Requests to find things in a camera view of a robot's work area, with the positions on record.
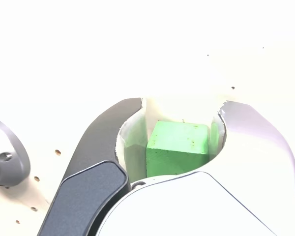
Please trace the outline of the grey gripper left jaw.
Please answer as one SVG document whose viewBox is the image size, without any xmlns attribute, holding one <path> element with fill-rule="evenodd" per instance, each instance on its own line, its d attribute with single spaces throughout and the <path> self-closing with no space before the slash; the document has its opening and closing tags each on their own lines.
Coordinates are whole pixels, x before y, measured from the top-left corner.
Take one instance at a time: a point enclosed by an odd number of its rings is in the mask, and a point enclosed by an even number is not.
<svg viewBox="0 0 295 236">
<path fill-rule="evenodd" d="M 145 102 L 128 98 L 85 130 L 39 230 L 41 236 L 93 236 L 108 211 L 144 179 Z"/>
</svg>

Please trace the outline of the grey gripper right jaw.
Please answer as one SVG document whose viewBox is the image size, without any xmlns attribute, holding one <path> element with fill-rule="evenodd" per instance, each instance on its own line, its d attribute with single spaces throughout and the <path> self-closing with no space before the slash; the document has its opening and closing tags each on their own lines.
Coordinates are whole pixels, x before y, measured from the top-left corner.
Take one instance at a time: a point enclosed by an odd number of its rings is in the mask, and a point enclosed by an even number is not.
<svg viewBox="0 0 295 236">
<path fill-rule="evenodd" d="M 101 223 L 99 236 L 295 236 L 295 158 L 252 106 L 219 112 L 223 148 L 177 177 L 147 178 Z"/>
</svg>

